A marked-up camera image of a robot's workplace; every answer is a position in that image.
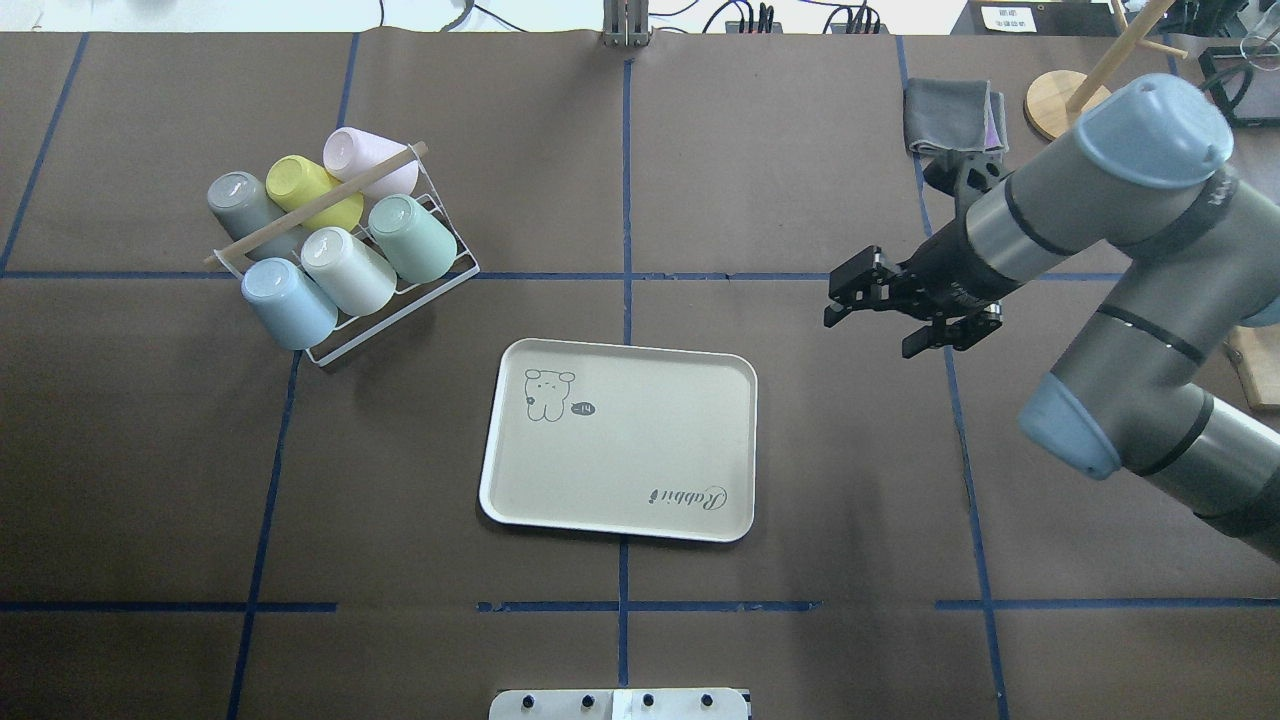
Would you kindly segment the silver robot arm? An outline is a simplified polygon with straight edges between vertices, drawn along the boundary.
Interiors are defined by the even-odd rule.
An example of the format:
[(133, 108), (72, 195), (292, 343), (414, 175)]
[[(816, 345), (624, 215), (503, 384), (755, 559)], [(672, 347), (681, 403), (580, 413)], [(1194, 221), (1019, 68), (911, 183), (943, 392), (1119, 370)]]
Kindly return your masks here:
[(922, 322), (902, 356), (963, 351), (1001, 327), (1002, 299), (1110, 243), (1129, 268), (1019, 427), (1079, 473), (1128, 469), (1276, 559), (1277, 432), (1194, 382), (1231, 329), (1277, 323), (1277, 205), (1229, 165), (1233, 149), (1199, 88), (1147, 74), (1016, 170), (948, 151), (924, 177), (954, 199), (954, 219), (901, 263), (873, 245), (835, 268), (823, 323), (896, 311)]

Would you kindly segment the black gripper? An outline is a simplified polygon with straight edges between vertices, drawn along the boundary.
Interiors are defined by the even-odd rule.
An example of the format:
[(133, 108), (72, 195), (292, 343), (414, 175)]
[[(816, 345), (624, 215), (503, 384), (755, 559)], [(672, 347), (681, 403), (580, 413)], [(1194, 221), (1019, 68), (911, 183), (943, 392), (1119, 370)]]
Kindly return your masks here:
[[(977, 254), (963, 222), (950, 222), (899, 265), (872, 245), (835, 268), (823, 325), (860, 310), (892, 310), (934, 318), (902, 340), (901, 357), (943, 347), (965, 351), (1004, 324), (1002, 304), (995, 302), (1005, 296), (1006, 277)], [(948, 323), (942, 316), (964, 318)]]

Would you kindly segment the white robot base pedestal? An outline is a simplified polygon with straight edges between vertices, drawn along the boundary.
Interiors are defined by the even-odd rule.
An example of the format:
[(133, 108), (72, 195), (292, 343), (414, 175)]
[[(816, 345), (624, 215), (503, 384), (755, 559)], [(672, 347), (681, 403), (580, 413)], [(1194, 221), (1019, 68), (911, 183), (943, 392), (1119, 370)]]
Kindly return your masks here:
[(748, 691), (728, 687), (512, 689), (489, 719), (751, 719)]

